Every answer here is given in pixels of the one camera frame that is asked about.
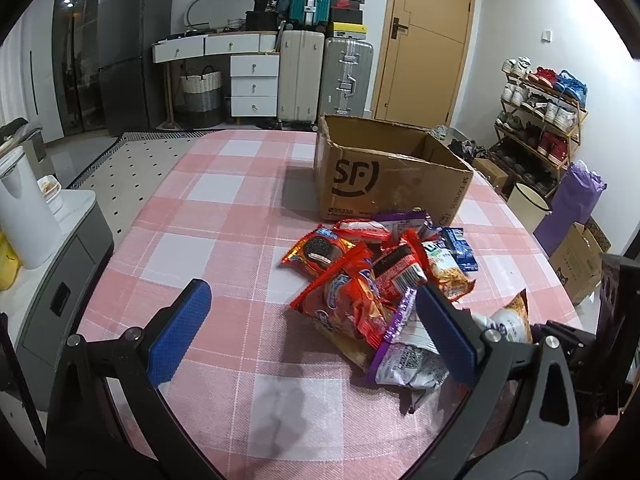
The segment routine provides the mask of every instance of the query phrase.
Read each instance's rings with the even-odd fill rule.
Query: yellow bottle
[[[0,231],[0,290],[7,290],[14,284],[20,265],[14,249],[9,245],[4,233]]]

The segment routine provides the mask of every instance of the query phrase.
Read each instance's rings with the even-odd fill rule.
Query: white suitcase
[[[322,75],[324,34],[286,30],[280,46],[278,119],[315,123]]]

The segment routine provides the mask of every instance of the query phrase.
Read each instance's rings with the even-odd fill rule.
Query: blue gripper pad
[[[211,288],[197,280],[158,338],[149,347],[146,374],[154,388],[170,381],[211,308]]]
[[[478,355],[441,301],[447,300],[444,296],[436,297],[426,285],[420,286],[415,298],[416,312],[453,379],[471,388],[478,380]]]

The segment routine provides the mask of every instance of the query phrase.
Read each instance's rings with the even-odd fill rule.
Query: wooden door
[[[447,123],[470,10],[471,0],[394,0],[377,119],[428,127]]]

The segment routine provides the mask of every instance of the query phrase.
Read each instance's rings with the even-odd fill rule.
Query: dark gray refrigerator
[[[172,0],[100,0],[98,62],[109,133],[153,130],[166,118],[162,66],[151,46],[171,34]]]

